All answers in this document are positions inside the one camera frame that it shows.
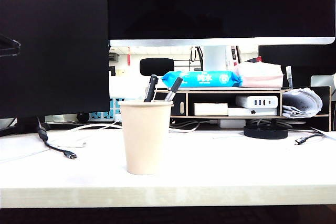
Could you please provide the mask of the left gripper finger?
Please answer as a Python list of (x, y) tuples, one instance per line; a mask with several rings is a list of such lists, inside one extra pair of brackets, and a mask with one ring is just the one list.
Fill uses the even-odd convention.
[(20, 42), (13, 40), (4, 36), (3, 34), (0, 35), (1, 40), (1, 51), (0, 56), (14, 56), (20, 53)]

